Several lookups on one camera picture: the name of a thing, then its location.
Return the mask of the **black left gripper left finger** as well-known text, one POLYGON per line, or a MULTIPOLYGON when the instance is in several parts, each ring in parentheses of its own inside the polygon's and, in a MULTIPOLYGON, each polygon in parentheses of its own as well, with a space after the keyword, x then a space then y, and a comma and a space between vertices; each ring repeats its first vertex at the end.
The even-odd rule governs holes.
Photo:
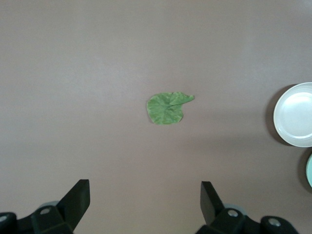
POLYGON ((43 206, 31 215, 36 234, 72 234, 90 205, 90 183, 79 180, 56 204, 43 206))

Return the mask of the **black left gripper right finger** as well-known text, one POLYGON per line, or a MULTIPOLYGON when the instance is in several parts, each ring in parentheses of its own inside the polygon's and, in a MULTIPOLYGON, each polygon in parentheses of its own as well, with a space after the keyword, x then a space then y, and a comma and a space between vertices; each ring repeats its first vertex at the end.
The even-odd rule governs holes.
POLYGON ((237 209, 226 208, 211 182, 201 182, 200 208, 206 222, 201 234, 240 234, 245 216, 237 209))

